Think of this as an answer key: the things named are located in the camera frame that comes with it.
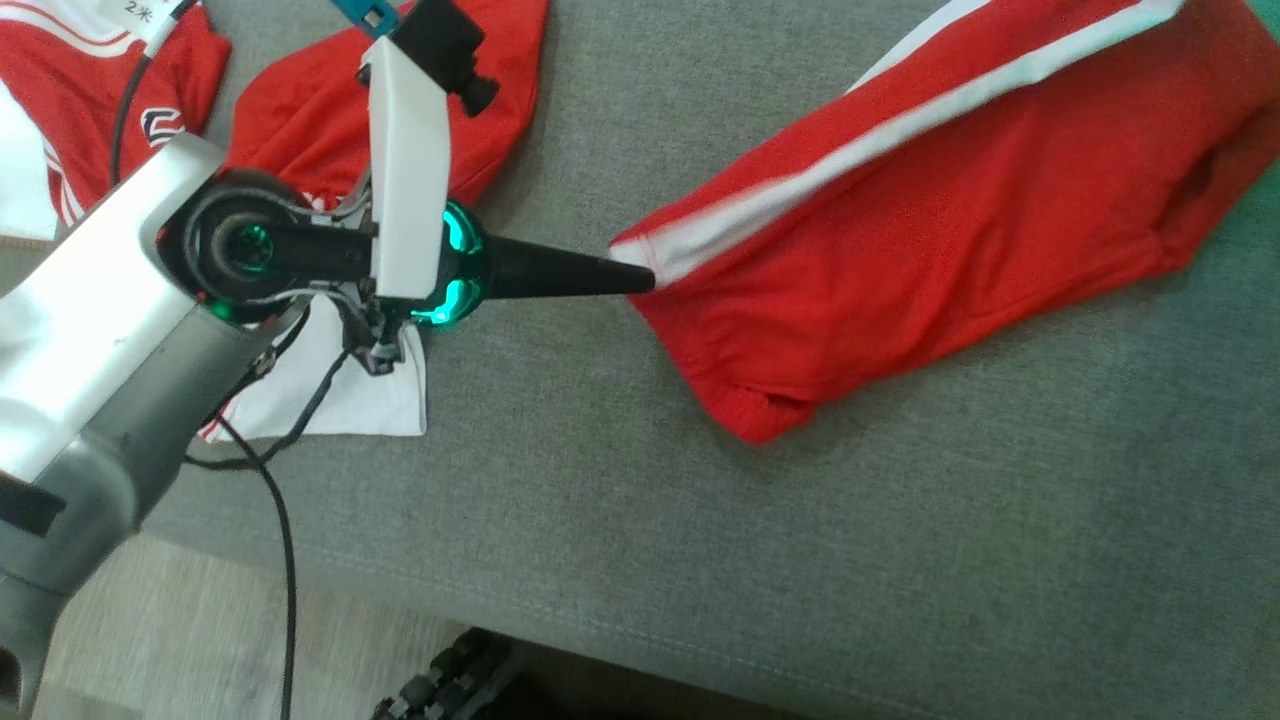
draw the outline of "black joint housing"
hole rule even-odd
[[[479,115],[498,95],[497,82],[476,74],[484,32],[452,0],[419,0],[389,37],[445,92],[457,95],[468,115]]]

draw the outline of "wire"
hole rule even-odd
[[[293,342],[298,340],[300,334],[302,334],[302,328],[307,327],[307,320],[310,319],[311,319],[311,305],[308,304],[306,307],[302,309],[302,314],[298,315],[298,322],[293,323],[293,327],[289,328],[289,332],[285,333],[280,343],[275,346],[276,357],[284,355],[284,351],[293,347]]]
[[[115,109],[115,128],[111,131],[111,187],[120,184],[120,152],[124,147],[124,123],[128,120],[133,96],[138,94],[138,86],[142,85],[142,76],[146,74],[150,67],[150,55],[138,58],[138,64],[133,65],[133,74],[129,76],[129,81],[124,85],[124,95],[120,96],[120,104]]]
[[[352,310],[355,310],[356,314],[360,314],[360,311],[361,311],[361,307],[360,307],[358,302],[356,302],[355,300],[352,300],[351,297],[348,297],[340,290],[334,290],[334,288],[330,288],[330,287],[296,287],[293,290],[283,290],[280,292],[276,292],[275,295],[270,295],[268,297],[262,297],[262,299],[259,299],[259,300],[246,301],[246,304],[252,304],[252,305],[271,305],[271,304],[275,304],[275,302],[280,302],[282,300],[292,300],[294,297],[307,297],[307,296],[316,296],[316,295],[323,295],[323,296],[328,297],[329,300],[334,300],[337,302],[343,302],[348,307],[351,307]]]
[[[169,35],[173,28],[178,26],[178,20],[187,14],[187,10],[196,5],[197,0],[182,0],[174,6],[173,12],[165,18],[164,24],[160,29],[151,37],[151,40],[142,49],[142,56],[138,58],[138,64],[133,65],[133,73],[129,74],[128,82],[124,83],[124,94],[120,95],[120,104],[115,108],[115,127],[111,129],[111,154],[110,164],[108,167],[109,177],[111,181],[111,187],[120,184],[120,154],[124,150],[124,126],[129,119],[129,108],[133,105],[133,97],[138,94],[138,86],[142,85],[142,76],[147,73],[147,68],[151,67],[151,59],[160,53],[160,46],[164,45],[165,40],[169,40]]]
[[[294,420],[293,427],[289,428],[288,434],[275,441],[271,445],[271,447],[269,447],[266,452],[262,454],[261,460],[264,462],[270,462],[273,459],[275,459],[275,456],[280,451],[287,450],[291,446],[293,446],[293,443],[298,442],[298,438],[301,438],[302,433],[307,429],[307,424],[311,423],[311,416],[316,414],[316,410],[320,409],[320,404],[324,402],[325,396],[329,395],[329,388],[333,387],[333,378],[334,375],[338,374],[338,370],[342,369],[342,365],[343,363],[347,361],[347,357],[351,357],[351,351],[343,350],[338,355],[338,357],[333,361],[333,364],[329,365],[329,370],[325,372],[324,379],[320,380],[320,386],[316,387],[314,393],[311,393],[311,400],[307,401],[306,406],[302,409],[302,414],[298,415],[298,419]],[[239,457],[232,460],[200,460],[192,457],[191,455],[187,455],[183,457],[183,461],[187,462],[188,465],[195,465],[197,468],[204,468],[205,470],[215,470],[215,471],[252,470],[257,466],[253,461],[251,460],[246,461]]]
[[[253,451],[248,441],[243,438],[227,418],[218,415],[218,424],[232,436],[236,445],[244,451],[244,457],[252,462],[257,474],[266,483],[266,489],[271,491],[271,500],[275,501],[275,512],[280,518],[280,539],[284,544],[284,591],[285,610],[284,620],[284,679],[280,683],[280,720],[289,720],[293,714],[293,661],[298,647],[298,569],[293,557],[293,529],[289,527],[289,511],[284,507],[284,493],[276,484],[271,471],[266,469],[266,461]]]

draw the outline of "white label tag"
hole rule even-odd
[[[97,13],[143,42],[160,32],[178,0],[99,0]]]

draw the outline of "blue clip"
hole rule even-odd
[[[329,0],[343,15],[369,37],[379,37],[396,29],[399,24],[399,13],[388,0]]]

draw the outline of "red garment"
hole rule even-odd
[[[476,118],[449,99],[449,190],[475,202],[532,118],[547,0],[457,5],[485,32],[476,72],[500,85]],[[352,28],[262,70],[236,104],[228,163],[264,169],[335,205],[369,164],[369,91],[356,81],[367,49],[369,37]]]
[[[956,0],[611,251],[658,274],[634,302],[710,414],[765,442],[1187,265],[1280,152],[1277,99],[1240,0]]]
[[[70,225],[110,188],[115,109],[142,42],[76,0],[0,0],[0,79],[45,136],[54,206]],[[175,131],[204,131],[229,53],[204,6],[183,15],[131,105],[122,176]]]

